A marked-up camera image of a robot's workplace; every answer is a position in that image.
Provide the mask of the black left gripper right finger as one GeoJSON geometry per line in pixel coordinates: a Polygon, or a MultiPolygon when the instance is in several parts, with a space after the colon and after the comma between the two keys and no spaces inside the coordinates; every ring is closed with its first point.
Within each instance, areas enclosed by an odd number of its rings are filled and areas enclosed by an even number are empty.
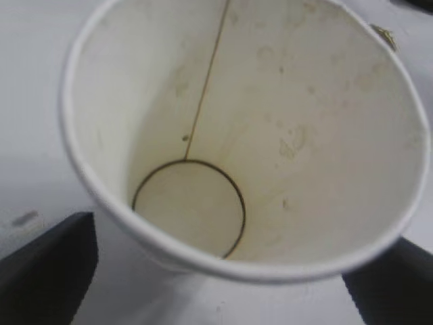
{"type": "Polygon", "coordinates": [[[365,324],[432,323],[432,254],[405,238],[342,279],[365,324]]]}

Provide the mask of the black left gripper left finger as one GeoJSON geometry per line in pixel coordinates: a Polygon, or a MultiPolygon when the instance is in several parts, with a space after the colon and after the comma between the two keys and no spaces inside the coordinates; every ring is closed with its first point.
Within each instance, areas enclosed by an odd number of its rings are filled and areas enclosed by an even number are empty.
{"type": "Polygon", "coordinates": [[[71,324],[97,264],[93,214],[67,217],[1,260],[1,323],[71,324]]]}

